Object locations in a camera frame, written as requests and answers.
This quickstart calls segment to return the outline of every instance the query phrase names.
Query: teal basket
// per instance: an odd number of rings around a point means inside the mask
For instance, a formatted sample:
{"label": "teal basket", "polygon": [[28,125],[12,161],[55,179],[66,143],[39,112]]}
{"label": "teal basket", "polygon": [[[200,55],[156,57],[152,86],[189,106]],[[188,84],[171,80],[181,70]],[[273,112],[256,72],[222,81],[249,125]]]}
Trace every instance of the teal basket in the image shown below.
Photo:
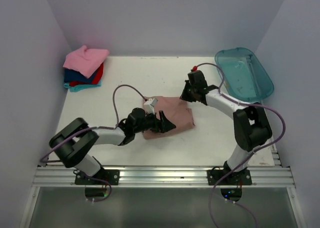
{"label": "teal basket", "polygon": [[214,60],[224,72],[224,85],[230,96],[253,103],[274,92],[273,82],[251,50],[242,47],[221,50]]}

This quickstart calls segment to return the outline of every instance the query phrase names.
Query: black mounting plate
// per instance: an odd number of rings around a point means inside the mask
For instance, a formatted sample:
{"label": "black mounting plate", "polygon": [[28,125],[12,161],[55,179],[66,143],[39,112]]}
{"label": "black mounting plate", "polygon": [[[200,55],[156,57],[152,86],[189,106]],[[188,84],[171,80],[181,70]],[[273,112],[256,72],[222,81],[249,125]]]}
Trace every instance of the black mounting plate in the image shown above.
{"label": "black mounting plate", "polygon": [[[206,177],[208,179],[209,186],[214,186],[215,183],[226,174],[223,169],[209,169],[206,171]],[[242,180],[243,186],[252,185],[251,174],[248,169],[241,171],[238,175],[231,174],[229,177],[223,179],[219,186],[237,186],[240,180]]]}
{"label": "black mounting plate", "polygon": [[[105,169],[106,174],[106,181],[110,183],[112,186],[117,186],[119,184],[119,178],[120,178],[120,170],[118,169]],[[85,177],[83,174],[78,173],[75,176],[75,185],[102,185],[100,181],[92,180],[87,177]]]}

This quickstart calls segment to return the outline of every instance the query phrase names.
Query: navy blue towel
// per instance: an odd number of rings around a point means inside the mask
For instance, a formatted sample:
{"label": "navy blue towel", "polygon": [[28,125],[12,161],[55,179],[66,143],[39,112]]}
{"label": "navy blue towel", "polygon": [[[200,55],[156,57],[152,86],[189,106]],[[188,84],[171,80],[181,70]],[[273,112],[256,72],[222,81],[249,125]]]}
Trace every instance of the navy blue towel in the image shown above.
{"label": "navy blue towel", "polygon": [[92,76],[90,76],[89,78],[86,78],[84,75],[82,75],[78,71],[75,71],[73,69],[64,69],[64,83],[68,83],[68,82],[91,83],[94,80],[97,72],[98,72],[98,70],[96,70],[92,74]]}

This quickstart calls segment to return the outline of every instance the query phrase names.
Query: white wall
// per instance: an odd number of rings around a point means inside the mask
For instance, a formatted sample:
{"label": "white wall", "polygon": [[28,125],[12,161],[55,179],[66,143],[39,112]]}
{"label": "white wall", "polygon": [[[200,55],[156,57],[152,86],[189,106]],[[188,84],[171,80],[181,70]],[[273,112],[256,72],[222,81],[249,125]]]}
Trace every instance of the white wall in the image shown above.
{"label": "white wall", "polygon": [[214,56],[256,50],[283,0],[48,0],[72,49]]}
{"label": "white wall", "polygon": [[55,132],[70,47],[46,0],[0,0],[0,227],[15,228]]}
{"label": "white wall", "polygon": [[[280,158],[291,166],[311,228],[320,226],[320,0],[284,0],[256,54],[274,82],[266,104],[287,123]],[[278,120],[271,124],[279,133]]]}

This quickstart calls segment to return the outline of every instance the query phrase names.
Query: white table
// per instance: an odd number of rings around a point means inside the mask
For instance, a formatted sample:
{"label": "white table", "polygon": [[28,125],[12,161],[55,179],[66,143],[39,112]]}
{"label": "white table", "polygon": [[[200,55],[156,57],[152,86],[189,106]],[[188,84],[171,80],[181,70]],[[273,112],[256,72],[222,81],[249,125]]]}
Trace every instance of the white table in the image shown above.
{"label": "white table", "polygon": [[[179,97],[190,69],[212,57],[108,57],[104,63],[102,86],[67,93],[57,132],[77,117],[90,126],[114,126],[116,116],[112,93],[121,84],[136,87],[144,96]],[[202,66],[208,85],[221,79],[212,66]],[[142,106],[141,97],[128,87],[116,93],[120,119],[135,107]],[[137,134],[125,146],[95,145],[89,154],[102,165],[112,166],[221,166],[232,154],[236,141],[233,121],[209,106],[189,103],[196,127],[171,137],[145,140]],[[56,160],[52,154],[50,160]],[[250,166],[274,166],[270,148],[259,151]]]}

